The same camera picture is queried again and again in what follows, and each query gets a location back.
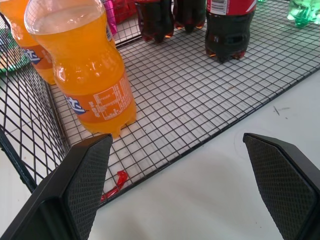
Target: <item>plastic bottle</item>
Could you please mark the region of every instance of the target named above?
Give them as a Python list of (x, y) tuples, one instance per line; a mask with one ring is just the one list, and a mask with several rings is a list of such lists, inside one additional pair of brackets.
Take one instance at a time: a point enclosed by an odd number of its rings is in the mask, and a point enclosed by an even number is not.
[(320, 0), (290, 0), (287, 18), (299, 28), (309, 23), (320, 24)]
[(187, 33), (194, 28), (202, 29), (206, 21), (206, 0), (174, 0), (173, 15), (177, 29), (184, 27)]
[(49, 53), (27, 32), (24, 24), (28, 0), (0, 0), (0, 12), (9, 19), (14, 40), (29, 58), (39, 75), (49, 84), (55, 84)]
[(135, 0), (138, 23), (143, 40), (161, 43), (174, 34), (172, 0)]
[(116, 138), (136, 120), (125, 65), (107, 39), (100, 0), (30, 0), (24, 22), (52, 55), (56, 84), (87, 130)]
[(205, 49), (220, 62), (242, 58), (250, 40), (257, 0), (208, 0)]

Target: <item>blue logo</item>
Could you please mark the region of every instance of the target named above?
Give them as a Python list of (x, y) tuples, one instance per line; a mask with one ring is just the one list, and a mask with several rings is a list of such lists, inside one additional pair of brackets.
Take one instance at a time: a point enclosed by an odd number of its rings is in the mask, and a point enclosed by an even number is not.
[(71, 108), (74, 112), (78, 115), (85, 114), (86, 110), (84, 110), (77, 99), (73, 99), (72, 97), (65, 97), (66, 100), (69, 102)]
[(33, 64), (37, 65), (41, 61), (41, 58), (39, 58), (32, 49), (24, 49), (23, 51)]

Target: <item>pink package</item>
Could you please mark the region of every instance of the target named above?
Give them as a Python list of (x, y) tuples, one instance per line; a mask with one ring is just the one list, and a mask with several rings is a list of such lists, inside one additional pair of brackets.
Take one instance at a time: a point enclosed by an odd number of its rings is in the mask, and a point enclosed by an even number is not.
[(103, 3), (103, 5), (105, 7), (107, 21), (111, 29), (112, 35), (115, 35), (118, 30), (117, 30), (116, 17), (115, 17), (115, 11), (114, 11), (114, 4), (112, 0), (106, 0)]

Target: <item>fanta bottle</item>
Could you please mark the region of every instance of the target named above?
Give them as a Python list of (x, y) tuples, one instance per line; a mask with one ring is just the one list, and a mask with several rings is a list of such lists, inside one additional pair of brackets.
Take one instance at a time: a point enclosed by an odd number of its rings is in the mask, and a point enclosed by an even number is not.
[(27, 32), (24, 24), (25, 9), (29, 0), (0, 0), (0, 12), (11, 23), (14, 40), (30, 59), (39, 75), (49, 84), (55, 84), (50, 54)]
[(30, 0), (24, 23), (52, 55), (56, 84), (87, 130), (116, 138), (136, 120), (125, 65), (108, 41), (100, 0)]

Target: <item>orange label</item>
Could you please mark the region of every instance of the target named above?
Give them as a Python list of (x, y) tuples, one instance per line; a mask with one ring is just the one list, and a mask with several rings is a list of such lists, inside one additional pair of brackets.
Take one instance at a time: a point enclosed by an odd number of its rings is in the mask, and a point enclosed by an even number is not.
[(52, 69), (51, 56), (41, 45), (22, 47), (22, 50), (36, 69)]
[(112, 87), (88, 95), (65, 94), (67, 102), (86, 123), (101, 123), (121, 114), (134, 99), (126, 72)]

